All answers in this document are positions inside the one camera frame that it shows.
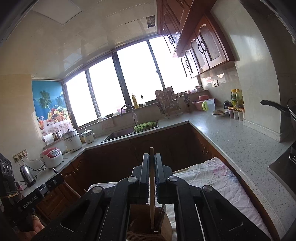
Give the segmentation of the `person left hand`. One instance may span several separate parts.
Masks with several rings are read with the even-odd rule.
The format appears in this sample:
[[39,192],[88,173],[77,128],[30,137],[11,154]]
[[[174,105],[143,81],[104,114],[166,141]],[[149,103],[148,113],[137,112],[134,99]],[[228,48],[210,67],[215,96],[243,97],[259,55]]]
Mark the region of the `person left hand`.
[[32,229],[29,232],[20,232],[18,237],[20,240],[30,241],[37,233],[39,233],[45,226],[41,223],[36,215],[31,215]]

